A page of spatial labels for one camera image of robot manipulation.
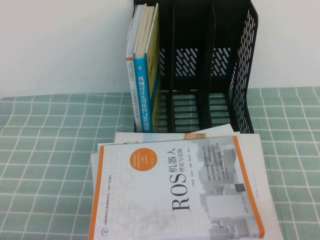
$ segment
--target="stack of books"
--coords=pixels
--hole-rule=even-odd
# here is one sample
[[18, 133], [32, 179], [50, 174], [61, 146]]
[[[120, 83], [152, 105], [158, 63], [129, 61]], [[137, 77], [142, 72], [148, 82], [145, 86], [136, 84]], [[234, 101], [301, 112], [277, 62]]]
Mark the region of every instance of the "stack of books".
[[134, 120], [137, 132], [157, 131], [160, 91], [159, 8], [136, 5], [126, 45]]
[[91, 155], [89, 240], [282, 240], [258, 134], [123, 133]]

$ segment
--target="table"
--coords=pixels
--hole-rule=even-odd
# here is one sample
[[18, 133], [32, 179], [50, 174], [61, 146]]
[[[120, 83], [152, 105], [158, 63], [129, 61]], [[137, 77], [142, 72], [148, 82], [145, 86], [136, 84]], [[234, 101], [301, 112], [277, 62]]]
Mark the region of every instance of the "table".
[[[248, 90], [283, 237], [320, 235], [320, 87]], [[90, 154], [132, 132], [131, 95], [56, 94], [0, 102], [0, 239], [86, 240]]]

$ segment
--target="black desk organizer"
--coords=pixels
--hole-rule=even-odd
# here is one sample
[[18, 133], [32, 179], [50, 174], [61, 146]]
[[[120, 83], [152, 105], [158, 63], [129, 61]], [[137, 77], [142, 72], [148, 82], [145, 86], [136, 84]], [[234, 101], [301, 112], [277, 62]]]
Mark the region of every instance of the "black desk organizer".
[[250, 0], [134, 0], [159, 4], [162, 111], [159, 132], [230, 123], [254, 133], [247, 89], [258, 29]]

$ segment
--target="book spine text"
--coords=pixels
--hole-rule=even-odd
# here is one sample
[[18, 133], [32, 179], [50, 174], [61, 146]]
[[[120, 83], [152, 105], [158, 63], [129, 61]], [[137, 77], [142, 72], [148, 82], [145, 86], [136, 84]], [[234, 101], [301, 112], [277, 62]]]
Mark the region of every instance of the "book spine text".
[[126, 59], [126, 66], [127, 66], [128, 75], [129, 75], [129, 83], [130, 83], [130, 90], [131, 90], [131, 98], [132, 98], [132, 105], [133, 105], [135, 127], [136, 127], [136, 131], [138, 133], [140, 133], [140, 132], [142, 132], [142, 122], [141, 122], [141, 118], [140, 118], [137, 81], [136, 81], [135, 65], [134, 65], [133, 57], [128, 57]]
[[153, 133], [147, 58], [134, 58], [142, 131]]

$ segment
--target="green grid pattern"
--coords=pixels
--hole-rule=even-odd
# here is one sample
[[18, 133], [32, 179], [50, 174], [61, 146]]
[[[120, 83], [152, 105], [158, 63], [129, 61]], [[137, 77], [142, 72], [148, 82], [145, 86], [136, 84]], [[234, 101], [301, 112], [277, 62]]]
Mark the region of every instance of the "green grid pattern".
[[[319, 239], [320, 87], [248, 90], [284, 239]], [[90, 154], [132, 132], [130, 93], [0, 102], [0, 239], [88, 239]]]
[[88, 239], [90, 154], [133, 131], [130, 93], [3, 98], [0, 129], [0, 239]]
[[320, 87], [247, 95], [283, 238], [320, 239]]

